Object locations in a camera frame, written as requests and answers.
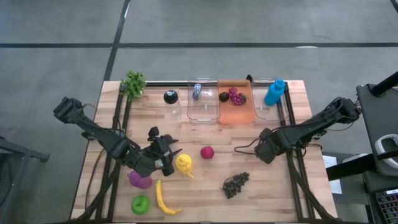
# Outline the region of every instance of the metal can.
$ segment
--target metal can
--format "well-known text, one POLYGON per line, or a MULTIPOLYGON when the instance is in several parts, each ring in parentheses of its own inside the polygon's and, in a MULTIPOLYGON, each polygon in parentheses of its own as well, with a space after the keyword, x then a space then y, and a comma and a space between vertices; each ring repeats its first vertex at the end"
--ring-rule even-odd
POLYGON ((193 87, 192 98, 198 100, 200 97, 200 91, 201 91, 201 85, 195 84, 195 86, 193 87))

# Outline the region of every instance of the orange tray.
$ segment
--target orange tray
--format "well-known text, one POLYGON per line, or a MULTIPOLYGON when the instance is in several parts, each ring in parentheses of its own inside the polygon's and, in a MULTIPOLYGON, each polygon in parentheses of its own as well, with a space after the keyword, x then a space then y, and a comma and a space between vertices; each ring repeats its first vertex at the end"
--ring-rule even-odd
POLYGON ((253 95, 249 80, 219 80, 218 93, 228 92, 231 87, 238 89, 238 93, 248 96, 245 104, 233 105, 231 100, 220 101, 220 123, 221 124, 248 124, 255 120, 253 95))

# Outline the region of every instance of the clear plastic bin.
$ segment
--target clear plastic bin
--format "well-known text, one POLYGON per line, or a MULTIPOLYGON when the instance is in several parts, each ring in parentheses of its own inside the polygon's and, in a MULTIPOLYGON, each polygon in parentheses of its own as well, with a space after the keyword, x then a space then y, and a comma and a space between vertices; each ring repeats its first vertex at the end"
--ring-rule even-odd
POLYGON ((215 78, 190 78, 188 80, 188 117, 192 124, 216 124, 220 117, 218 107, 218 80, 215 78), (201 85, 197 99, 195 84, 201 85))
MULTIPOLYGON (((256 116, 265 121, 280 121, 278 113, 278 103, 273 106, 267 106, 264 102, 269 87, 274 83, 275 78, 253 78, 252 93, 253 93, 253 104, 256 116)), ((289 117, 289 112, 286 106, 285 94, 280 96, 280 104, 283 111, 283 117, 286 119, 289 117)))

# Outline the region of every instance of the red ball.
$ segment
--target red ball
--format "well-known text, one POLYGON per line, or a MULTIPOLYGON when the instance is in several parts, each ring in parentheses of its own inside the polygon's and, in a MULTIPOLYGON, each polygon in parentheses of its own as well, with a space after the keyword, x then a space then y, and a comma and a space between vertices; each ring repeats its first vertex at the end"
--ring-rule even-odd
POLYGON ((200 149, 200 155, 204 159, 211 159, 214 156, 214 150, 210 146, 203 147, 200 149))

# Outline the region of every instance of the green toy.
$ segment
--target green toy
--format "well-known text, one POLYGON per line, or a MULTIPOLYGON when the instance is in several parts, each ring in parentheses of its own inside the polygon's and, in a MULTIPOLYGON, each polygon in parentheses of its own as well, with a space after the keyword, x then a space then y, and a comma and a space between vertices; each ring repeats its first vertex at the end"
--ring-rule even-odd
POLYGON ((131 210, 136 215, 143 215, 148 212, 150 207, 149 198, 145 195, 135 197, 131 203, 131 210))

